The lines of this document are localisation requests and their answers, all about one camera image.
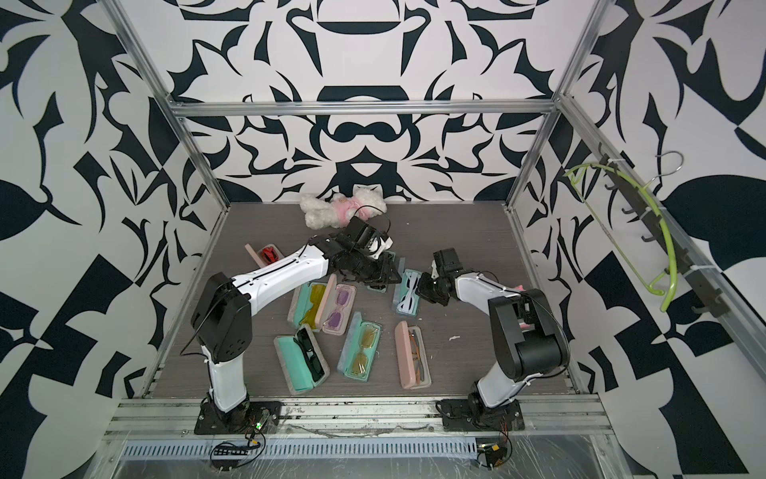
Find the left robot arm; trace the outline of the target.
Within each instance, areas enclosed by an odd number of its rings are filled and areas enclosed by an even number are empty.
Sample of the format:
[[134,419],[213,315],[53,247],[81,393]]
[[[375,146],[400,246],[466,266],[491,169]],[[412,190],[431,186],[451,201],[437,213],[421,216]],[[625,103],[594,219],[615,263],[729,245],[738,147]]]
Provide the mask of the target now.
[[294,289],[338,271],[363,285],[399,283],[387,253],[392,246],[387,231],[354,217],[344,229],[315,235],[271,265],[234,277],[210,277],[191,326],[209,367],[209,398],[217,412],[230,413],[249,400],[243,355],[253,340],[253,317]]

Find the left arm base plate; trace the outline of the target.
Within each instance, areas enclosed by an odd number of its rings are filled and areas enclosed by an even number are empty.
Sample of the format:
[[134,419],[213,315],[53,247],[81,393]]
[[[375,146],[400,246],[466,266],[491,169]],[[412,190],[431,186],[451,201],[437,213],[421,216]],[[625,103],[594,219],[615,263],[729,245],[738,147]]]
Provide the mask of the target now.
[[243,401],[232,411],[223,412],[206,397],[193,433],[196,435],[245,434],[268,431],[279,424],[283,403],[280,401]]

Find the pink case thin glasses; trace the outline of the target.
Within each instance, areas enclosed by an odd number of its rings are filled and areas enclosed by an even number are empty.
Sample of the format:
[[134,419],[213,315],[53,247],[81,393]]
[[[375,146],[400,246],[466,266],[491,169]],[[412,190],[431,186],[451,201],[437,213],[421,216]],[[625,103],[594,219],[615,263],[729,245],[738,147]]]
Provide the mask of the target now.
[[423,389],[432,385],[428,355],[417,325],[400,321],[394,331],[398,371],[403,389]]

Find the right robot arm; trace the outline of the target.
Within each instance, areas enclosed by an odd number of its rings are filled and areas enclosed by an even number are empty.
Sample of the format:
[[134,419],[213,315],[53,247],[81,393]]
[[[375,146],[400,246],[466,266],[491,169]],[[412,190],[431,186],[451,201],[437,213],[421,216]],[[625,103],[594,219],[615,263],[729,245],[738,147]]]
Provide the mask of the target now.
[[506,406],[531,382],[569,366],[568,341],[539,289],[502,285],[463,267],[454,249],[441,249],[433,253],[431,273],[416,293],[428,303],[446,307],[456,299],[488,315],[496,362],[476,382],[474,403],[480,410]]

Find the grey case white glasses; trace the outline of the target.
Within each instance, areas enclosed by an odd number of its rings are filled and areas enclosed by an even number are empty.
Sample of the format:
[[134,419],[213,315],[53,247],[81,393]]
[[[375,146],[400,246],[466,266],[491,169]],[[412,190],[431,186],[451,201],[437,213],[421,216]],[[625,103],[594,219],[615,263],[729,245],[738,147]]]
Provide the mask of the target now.
[[405,269],[401,273],[402,281],[395,289],[393,297],[393,311],[397,315],[414,317],[417,315],[420,297],[417,295],[417,287],[422,277],[421,271]]

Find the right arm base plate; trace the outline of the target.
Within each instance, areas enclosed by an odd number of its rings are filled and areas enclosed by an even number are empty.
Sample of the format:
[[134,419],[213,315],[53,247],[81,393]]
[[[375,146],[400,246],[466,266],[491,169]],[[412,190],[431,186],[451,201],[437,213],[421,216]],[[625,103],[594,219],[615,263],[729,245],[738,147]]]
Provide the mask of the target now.
[[478,395],[468,399],[441,399],[435,403],[447,431],[523,431],[524,416],[518,401],[486,408]]

